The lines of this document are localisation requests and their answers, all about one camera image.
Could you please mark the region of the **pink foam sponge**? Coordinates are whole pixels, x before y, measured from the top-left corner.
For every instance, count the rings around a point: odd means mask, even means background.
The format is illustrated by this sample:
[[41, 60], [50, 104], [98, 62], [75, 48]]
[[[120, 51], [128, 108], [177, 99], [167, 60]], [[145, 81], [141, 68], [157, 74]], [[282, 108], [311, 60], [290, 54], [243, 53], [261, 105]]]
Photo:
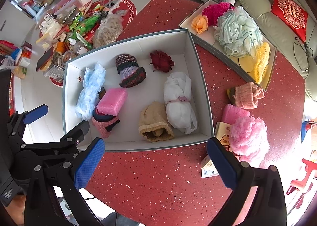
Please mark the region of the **pink foam sponge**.
[[249, 111], [243, 110], [243, 109], [236, 107], [234, 105], [231, 105], [231, 104], [227, 104], [224, 107], [221, 122], [232, 125], [236, 122], [236, 120], [238, 118], [249, 117], [249, 116], [250, 116]]
[[127, 90], [124, 88], [108, 89], [96, 106], [98, 113], [117, 116], [127, 99]]

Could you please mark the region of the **light blue fluffy cloth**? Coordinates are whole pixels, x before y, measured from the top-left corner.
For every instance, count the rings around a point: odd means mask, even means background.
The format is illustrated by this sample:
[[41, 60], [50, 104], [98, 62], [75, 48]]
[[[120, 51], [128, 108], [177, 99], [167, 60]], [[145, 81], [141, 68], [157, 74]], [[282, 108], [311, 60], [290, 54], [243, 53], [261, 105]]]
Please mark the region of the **light blue fluffy cloth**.
[[99, 92], [105, 82], [106, 69], [96, 63], [93, 69], [88, 67], [83, 78], [83, 89], [79, 95], [75, 113], [82, 120], [90, 120], [99, 100]]

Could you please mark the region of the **multicolour striped knitted hat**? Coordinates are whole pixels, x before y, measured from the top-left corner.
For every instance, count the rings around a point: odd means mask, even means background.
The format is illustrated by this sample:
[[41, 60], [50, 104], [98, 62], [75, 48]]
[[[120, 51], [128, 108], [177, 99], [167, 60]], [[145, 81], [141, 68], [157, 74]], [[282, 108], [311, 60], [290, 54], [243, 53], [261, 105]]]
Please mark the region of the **multicolour striped knitted hat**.
[[120, 54], [116, 58], [117, 72], [121, 77], [120, 87], [131, 88], [146, 78], [146, 71], [137, 63], [137, 59], [130, 54]]

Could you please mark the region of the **dark red fabric flower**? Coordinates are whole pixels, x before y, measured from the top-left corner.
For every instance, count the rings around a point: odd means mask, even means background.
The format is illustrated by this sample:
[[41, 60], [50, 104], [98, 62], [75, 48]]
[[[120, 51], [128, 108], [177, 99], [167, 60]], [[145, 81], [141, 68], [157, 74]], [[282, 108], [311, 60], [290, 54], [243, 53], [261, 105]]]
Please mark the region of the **dark red fabric flower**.
[[175, 65], [169, 55], [162, 51], [154, 51], [150, 54], [151, 64], [154, 70], [168, 73]]

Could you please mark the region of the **small tissue box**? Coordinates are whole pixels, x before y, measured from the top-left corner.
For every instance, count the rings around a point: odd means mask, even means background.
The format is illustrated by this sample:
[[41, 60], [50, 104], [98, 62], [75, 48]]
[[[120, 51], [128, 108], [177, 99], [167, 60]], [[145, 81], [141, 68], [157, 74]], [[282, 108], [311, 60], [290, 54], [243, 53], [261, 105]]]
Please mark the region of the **small tissue box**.
[[201, 177], [202, 178], [208, 178], [208, 177], [214, 177], [218, 176], [219, 173], [211, 161], [209, 155], [206, 155], [206, 157], [201, 161]]

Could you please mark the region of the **dark wooden box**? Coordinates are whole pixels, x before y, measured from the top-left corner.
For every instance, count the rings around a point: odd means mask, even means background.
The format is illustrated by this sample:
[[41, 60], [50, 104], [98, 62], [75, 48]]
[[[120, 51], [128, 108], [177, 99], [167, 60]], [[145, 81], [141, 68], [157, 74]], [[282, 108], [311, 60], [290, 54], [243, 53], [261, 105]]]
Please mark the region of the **dark wooden box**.
[[40, 68], [44, 67], [46, 63], [49, 61], [50, 58], [53, 56], [53, 50], [54, 47], [50, 47], [43, 55], [42, 57], [38, 60], [36, 64], [36, 71], [39, 71]]

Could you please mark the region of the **pink ribbed knitted hat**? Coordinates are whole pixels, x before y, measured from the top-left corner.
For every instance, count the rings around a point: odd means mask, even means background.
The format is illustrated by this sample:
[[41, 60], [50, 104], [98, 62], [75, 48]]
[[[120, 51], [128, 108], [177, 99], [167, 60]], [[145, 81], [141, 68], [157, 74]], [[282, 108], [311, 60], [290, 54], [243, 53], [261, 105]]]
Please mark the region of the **pink ribbed knitted hat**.
[[258, 101], [265, 98], [263, 88], [253, 82], [227, 89], [230, 102], [242, 109], [256, 109]]

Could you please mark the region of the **white spray bottle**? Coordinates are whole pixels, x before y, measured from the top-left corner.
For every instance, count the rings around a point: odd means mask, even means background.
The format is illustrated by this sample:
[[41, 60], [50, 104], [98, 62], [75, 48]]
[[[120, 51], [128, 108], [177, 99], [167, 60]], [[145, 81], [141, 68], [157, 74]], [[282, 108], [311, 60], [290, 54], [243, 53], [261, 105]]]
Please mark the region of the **white spray bottle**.
[[70, 49], [78, 55], [86, 53], [88, 50], [86, 49], [85, 45], [76, 39], [68, 38], [68, 41], [70, 43]]

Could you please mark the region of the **large white storage box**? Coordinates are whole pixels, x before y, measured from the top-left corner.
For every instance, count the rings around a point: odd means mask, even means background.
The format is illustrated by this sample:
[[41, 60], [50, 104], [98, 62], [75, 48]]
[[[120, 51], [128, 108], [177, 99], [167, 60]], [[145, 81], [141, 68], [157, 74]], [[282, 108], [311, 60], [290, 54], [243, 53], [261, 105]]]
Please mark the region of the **large white storage box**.
[[[163, 86], [169, 76], [154, 71], [150, 53], [163, 51], [174, 61], [173, 72], [184, 72], [192, 81], [191, 106], [197, 118], [197, 129], [191, 134], [174, 130], [175, 137], [167, 141], [148, 142], [139, 134], [138, 122], [141, 111], [153, 101], [163, 102]], [[206, 142], [214, 136], [212, 110], [207, 93], [201, 63], [193, 41], [186, 29], [175, 29], [145, 34], [94, 49], [66, 65], [62, 95], [62, 123], [65, 133], [81, 122], [75, 106], [83, 89], [83, 77], [87, 68], [100, 63], [106, 69], [104, 88], [118, 88], [121, 78], [115, 60], [120, 54], [130, 54], [146, 71], [146, 79], [127, 90], [127, 100], [120, 113], [120, 122], [105, 141], [107, 152], [137, 152], [189, 146]]]

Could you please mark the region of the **green snack packet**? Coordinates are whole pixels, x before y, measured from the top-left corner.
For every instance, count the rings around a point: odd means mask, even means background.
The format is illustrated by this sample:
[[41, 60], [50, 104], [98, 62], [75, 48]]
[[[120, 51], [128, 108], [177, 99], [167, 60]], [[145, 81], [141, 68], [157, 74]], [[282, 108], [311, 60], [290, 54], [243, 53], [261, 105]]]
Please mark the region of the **green snack packet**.
[[81, 23], [79, 23], [73, 32], [70, 32], [67, 36], [68, 38], [75, 39], [77, 37], [77, 34], [84, 37], [98, 22], [100, 18], [100, 15], [91, 16], [85, 20], [83, 20]]

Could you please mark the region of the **bag of peanuts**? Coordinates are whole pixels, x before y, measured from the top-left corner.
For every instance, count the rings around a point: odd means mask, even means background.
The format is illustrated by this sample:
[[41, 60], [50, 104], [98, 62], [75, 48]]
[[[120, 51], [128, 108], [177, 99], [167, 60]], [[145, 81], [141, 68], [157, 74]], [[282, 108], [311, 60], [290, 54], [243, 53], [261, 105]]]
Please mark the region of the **bag of peanuts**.
[[101, 12], [99, 21], [100, 25], [92, 39], [95, 49], [115, 42], [123, 31], [123, 18], [118, 14], [110, 11]]

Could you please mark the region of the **yellow knitted item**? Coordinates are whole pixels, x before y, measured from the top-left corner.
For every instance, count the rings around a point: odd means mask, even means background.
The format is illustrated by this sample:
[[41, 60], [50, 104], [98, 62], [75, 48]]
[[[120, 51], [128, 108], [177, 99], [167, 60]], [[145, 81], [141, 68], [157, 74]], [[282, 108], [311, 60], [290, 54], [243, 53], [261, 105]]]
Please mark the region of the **yellow knitted item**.
[[257, 50], [255, 54], [254, 64], [254, 80], [257, 84], [260, 84], [264, 79], [266, 68], [270, 58], [270, 45], [268, 42], [264, 42]]

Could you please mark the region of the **light green bath pouf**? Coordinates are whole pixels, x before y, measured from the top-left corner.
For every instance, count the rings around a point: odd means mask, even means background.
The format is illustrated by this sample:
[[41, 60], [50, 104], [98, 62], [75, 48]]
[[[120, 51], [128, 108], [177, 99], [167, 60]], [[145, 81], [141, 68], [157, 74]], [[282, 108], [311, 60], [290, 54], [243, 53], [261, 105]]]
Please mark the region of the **light green bath pouf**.
[[263, 36], [257, 23], [242, 6], [229, 9], [218, 17], [214, 28], [215, 40], [230, 57], [254, 57], [256, 50], [263, 44]]

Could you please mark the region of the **magenta fluffy pompom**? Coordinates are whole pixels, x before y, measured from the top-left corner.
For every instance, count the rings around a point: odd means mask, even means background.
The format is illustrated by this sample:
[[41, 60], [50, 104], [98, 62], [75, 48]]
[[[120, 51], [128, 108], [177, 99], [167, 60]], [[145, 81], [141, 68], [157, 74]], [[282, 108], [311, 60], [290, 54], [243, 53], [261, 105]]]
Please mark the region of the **magenta fluffy pompom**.
[[202, 11], [202, 15], [207, 17], [208, 26], [216, 26], [218, 17], [222, 16], [229, 9], [234, 10], [235, 7], [231, 3], [217, 3], [209, 5]]

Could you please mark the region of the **red embroidered cushion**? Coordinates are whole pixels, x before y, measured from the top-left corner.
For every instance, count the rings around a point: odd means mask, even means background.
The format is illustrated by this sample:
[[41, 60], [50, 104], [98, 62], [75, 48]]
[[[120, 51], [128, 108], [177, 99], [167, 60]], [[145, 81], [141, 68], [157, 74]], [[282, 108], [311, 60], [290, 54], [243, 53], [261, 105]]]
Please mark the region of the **red embroidered cushion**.
[[303, 41], [306, 41], [308, 13], [293, 0], [273, 0], [271, 12]]

